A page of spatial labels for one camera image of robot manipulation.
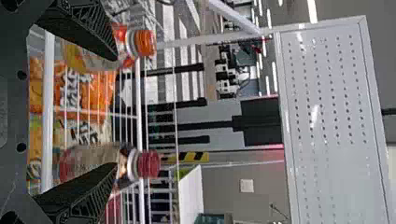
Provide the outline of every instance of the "product label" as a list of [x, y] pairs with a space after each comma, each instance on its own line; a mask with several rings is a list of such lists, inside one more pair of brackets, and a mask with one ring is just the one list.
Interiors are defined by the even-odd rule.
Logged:
[[78, 82], [89, 83], [92, 81], [92, 75], [84, 74], [80, 75], [72, 69], [68, 69], [63, 75], [64, 83], [66, 87], [61, 88], [61, 107], [67, 106], [72, 109], [81, 109], [80, 97], [78, 92]]
[[0, 77], [0, 147], [7, 142], [8, 135], [8, 88], [7, 80]]
[[75, 126], [71, 129], [71, 135], [73, 141], [78, 141], [79, 145], [96, 145], [99, 144], [99, 134], [93, 127], [90, 127], [87, 122], [82, 122], [79, 127]]

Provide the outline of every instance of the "white pegboard panel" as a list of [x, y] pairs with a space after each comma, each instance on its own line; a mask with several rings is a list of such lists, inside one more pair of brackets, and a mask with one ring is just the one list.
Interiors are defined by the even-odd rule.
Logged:
[[276, 35], [293, 223], [391, 223], [386, 146], [363, 28]]

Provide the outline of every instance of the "snack bag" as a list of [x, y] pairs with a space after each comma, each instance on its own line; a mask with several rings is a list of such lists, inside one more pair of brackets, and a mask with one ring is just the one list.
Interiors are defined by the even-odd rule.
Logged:
[[[30, 59], [30, 111], [41, 114], [44, 62]], [[66, 66], [65, 62], [55, 62], [54, 105], [58, 119], [88, 120], [103, 123], [106, 110], [111, 104], [116, 71], [80, 74]]]
[[[59, 163], [61, 156], [61, 146], [64, 141], [63, 128], [60, 123], [55, 120], [53, 123], [53, 157], [52, 164], [56, 166]], [[30, 115], [29, 127], [29, 151], [27, 157], [27, 174], [26, 180], [31, 181], [30, 185], [39, 184], [41, 176], [41, 157], [42, 157], [42, 118], [41, 116]], [[57, 176], [54, 177], [55, 184], [59, 180]]]

